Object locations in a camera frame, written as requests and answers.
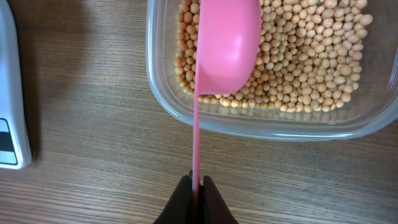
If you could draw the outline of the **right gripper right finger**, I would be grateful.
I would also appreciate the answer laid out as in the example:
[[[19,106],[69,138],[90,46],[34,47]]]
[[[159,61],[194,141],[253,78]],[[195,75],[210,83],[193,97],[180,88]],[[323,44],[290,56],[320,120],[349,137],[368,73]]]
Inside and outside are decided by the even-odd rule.
[[[200,186],[199,223],[202,224],[238,224],[213,179],[206,175]]]

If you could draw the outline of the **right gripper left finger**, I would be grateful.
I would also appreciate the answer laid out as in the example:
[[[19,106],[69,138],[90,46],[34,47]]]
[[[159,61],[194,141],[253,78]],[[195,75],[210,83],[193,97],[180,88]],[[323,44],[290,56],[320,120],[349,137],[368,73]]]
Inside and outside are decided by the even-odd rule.
[[[192,221],[192,178],[183,176],[154,224],[188,224]]]

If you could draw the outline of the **pink plastic scoop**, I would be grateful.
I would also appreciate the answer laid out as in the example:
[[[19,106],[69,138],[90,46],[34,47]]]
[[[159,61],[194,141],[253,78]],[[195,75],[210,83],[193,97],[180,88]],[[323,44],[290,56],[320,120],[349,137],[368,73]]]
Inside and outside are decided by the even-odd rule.
[[[193,114],[192,194],[200,191],[200,95],[238,91],[254,67],[262,16],[259,0],[202,0]]]

